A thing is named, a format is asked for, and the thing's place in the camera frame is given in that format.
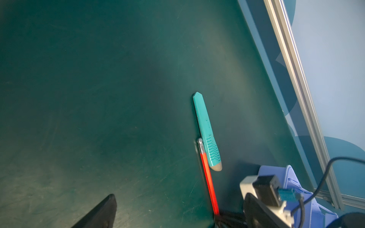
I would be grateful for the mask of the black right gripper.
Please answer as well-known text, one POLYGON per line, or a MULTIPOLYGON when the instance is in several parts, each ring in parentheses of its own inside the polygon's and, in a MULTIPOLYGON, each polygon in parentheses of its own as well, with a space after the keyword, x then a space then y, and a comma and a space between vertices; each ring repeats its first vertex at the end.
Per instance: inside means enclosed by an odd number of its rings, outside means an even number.
POLYGON ((248 228, 245 214, 221 211, 214 215, 215 228, 248 228))

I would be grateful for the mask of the red handle pliers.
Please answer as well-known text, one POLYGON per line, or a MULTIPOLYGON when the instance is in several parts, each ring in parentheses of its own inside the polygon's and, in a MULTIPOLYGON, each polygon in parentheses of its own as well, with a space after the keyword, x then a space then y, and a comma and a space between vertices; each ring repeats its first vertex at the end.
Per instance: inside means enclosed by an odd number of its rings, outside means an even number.
POLYGON ((217 202, 217 198, 216 198, 216 194, 215 194, 215 190, 214 190, 213 180, 212 180, 212 176, 211 176, 211 172, 210 172, 210 166, 209 166, 207 155, 206 155, 206 152, 204 149, 203 140, 201 138, 199 138, 197 140, 197 142, 198 142, 198 146, 199 146, 199 152, 200 152, 202 167, 203 167, 203 171, 204 171, 204 175, 205 175, 205 179, 206 179, 206 183, 207 183, 207 188, 208 188, 208 192, 210 195, 210 200, 211 200, 211 204, 212 204, 212 208, 213 208, 213 213, 214 213, 214 215, 219 215, 220 214, 219 206, 218 206, 218 202, 217 202))

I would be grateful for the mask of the teal utility knife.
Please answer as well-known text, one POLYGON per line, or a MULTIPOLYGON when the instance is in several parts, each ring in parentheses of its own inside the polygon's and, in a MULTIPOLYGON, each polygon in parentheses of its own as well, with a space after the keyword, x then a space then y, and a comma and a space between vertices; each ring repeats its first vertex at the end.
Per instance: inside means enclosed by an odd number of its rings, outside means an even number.
POLYGON ((208 164, 212 170, 220 172, 222 171, 221 156, 214 137, 203 95, 199 92, 195 92, 193 95, 193 102, 208 164))

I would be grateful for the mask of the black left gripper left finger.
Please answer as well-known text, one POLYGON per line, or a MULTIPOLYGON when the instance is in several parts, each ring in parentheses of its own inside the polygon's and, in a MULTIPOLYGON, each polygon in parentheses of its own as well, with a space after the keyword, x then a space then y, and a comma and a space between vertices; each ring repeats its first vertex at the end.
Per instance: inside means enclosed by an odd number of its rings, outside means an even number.
POLYGON ((116 212, 116 197, 109 194, 72 228, 113 228, 116 212))

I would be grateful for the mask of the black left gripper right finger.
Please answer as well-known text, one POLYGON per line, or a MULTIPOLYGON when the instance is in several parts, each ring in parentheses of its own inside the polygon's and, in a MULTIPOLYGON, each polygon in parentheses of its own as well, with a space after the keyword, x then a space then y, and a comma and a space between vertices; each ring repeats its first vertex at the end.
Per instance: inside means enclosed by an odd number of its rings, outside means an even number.
POLYGON ((290 228, 291 215, 284 210, 285 204, 280 207, 269 207, 247 193, 244 198, 244 214, 248 228, 290 228))

